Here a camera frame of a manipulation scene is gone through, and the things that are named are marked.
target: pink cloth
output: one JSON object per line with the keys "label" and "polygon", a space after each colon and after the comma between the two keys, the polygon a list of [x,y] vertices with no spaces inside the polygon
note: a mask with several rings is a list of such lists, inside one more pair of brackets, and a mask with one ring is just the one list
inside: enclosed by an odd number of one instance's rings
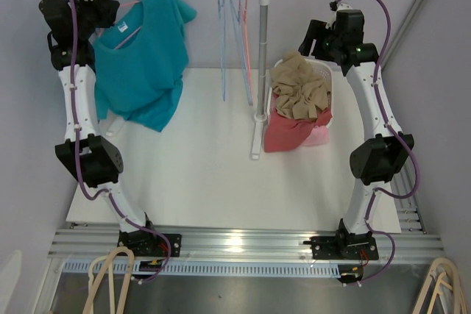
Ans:
{"label": "pink cloth", "polygon": [[294,150],[311,135],[315,126],[327,125],[331,118],[330,108],[320,113],[316,121],[285,118],[273,110],[265,131],[265,152]]}

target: crumpled beige fabric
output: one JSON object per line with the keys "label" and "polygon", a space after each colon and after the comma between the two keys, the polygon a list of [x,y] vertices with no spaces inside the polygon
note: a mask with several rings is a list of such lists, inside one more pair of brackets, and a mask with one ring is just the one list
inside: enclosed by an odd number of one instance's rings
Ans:
{"label": "crumpled beige fabric", "polygon": [[275,107],[279,115],[290,119],[317,119],[317,113],[329,107],[330,82],[316,74],[311,64],[297,51],[283,56],[283,62],[270,71]]}

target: purple cable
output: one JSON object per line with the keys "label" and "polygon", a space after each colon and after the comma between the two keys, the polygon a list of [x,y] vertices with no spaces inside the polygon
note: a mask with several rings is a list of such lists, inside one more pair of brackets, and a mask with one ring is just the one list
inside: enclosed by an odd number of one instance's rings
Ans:
{"label": "purple cable", "polygon": [[[77,61],[77,47],[78,47],[78,42],[79,42],[79,30],[78,30],[78,25],[77,25],[77,9],[75,8],[75,3],[74,0],[68,0],[71,6],[71,14],[72,14],[72,31],[73,31],[73,40],[72,40],[72,55],[71,55],[71,109],[72,109],[72,117],[74,119],[74,126],[76,126],[79,123],[79,118],[77,115],[77,106],[76,106],[76,100],[75,100],[75,63]],[[94,196],[91,196],[88,192],[87,189],[85,188],[85,184],[83,182],[83,175],[82,175],[82,169],[80,167],[80,130],[76,129],[75,130],[75,169],[77,170],[77,180],[80,185],[80,189],[83,192],[83,195],[85,195],[85,198],[88,200],[95,200],[101,193],[106,193],[108,192],[108,189],[100,189],[96,192]],[[167,257],[165,263],[158,269],[158,271],[148,277],[145,280],[140,280],[139,283],[142,282],[151,282],[155,277],[165,268],[167,263],[170,260],[170,251],[171,251],[171,245],[169,242],[169,239],[162,233],[159,233],[157,231],[154,231],[153,229],[147,229],[145,227],[139,226],[138,224],[132,222],[129,220],[118,208],[118,205],[116,204],[113,195],[111,193],[108,193],[110,197],[111,204],[113,205],[115,211],[118,213],[118,215],[123,218],[128,224],[131,226],[140,229],[141,231],[151,233],[153,235],[157,235],[158,237],[162,238],[166,245],[167,249],[169,251],[167,252]]]}
{"label": "purple cable", "polygon": [[[386,5],[384,4],[384,2],[382,0],[376,0],[376,1],[379,3],[381,8],[383,9],[384,15],[386,16],[387,30],[386,30],[386,38],[384,39],[383,47],[381,48],[380,55],[378,57],[376,65],[375,65],[375,70],[373,72],[373,83],[376,83],[377,80],[378,80],[378,72],[379,72],[379,69],[380,69],[380,65],[381,65],[381,62],[383,61],[383,57],[384,57],[384,53],[386,51],[386,47],[388,46],[389,37],[391,36],[391,16],[389,15],[389,11],[388,11]],[[382,267],[376,274],[373,274],[373,275],[371,275],[371,276],[369,276],[365,279],[362,279],[361,282],[365,282],[365,281],[368,281],[370,279],[374,279],[379,274],[381,274],[383,271],[385,271],[391,265],[392,260],[394,259],[394,255],[396,253],[396,243],[394,242],[394,238],[387,232],[374,230],[368,223],[369,222],[368,220],[369,220],[369,217],[370,217],[370,214],[371,214],[371,210],[372,210],[373,204],[375,203],[375,199],[376,199],[375,192],[380,191],[380,192],[385,193],[386,195],[391,196],[395,199],[407,199],[407,198],[413,196],[417,192],[417,190],[419,189],[419,184],[420,184],[419,163],[417,162],[417,159],[416,159],[414,153],[412,152],[412,150],[409,148],[409,146],[407,146],[406,142],[399,136],[399,134],[392,128],[392,126],[387,124],[389,122],[389,119],[388,119],[388,115],[386,113],[386,109],[384,108],[384,103],[383,103],[383,100],[381,98],[379,87],[378,87],[378,85],[374,85],[374,87],[375,87],[376,99],[378,101],[378,105],[379,105],[379,108],[380,108],[380,111],[381,111],[381,115],[383,116],[383,120],[384,120],[385,125],[387,126],[388,130],[394,135],[394,137],[400,142],[400,144],[403,146],[403,148],[407,151],[409,157],[411,158],[412,164],[414,165],[415,183],[414,183],[414,187],[412,188],[412,190],[410,192],[408,192],[406,195],[396,195],[396,194],[393,194],[389,190],[386,190],[384,188],[375,188],[374,189],[373,194],[371,196],[371,199],[369,200],[369,203],[368,203],[368,208],[366,209],[366,214],[365,214],[366,226],[368,227],[370,232],[377,233],[379,235],[385,235],[387,238],[389,238],[389,240],[391,241],[392,250],[391,250],[391,256],[389,257],[389,259],[386,262],[386,264],[384,265],[384,267]]]}

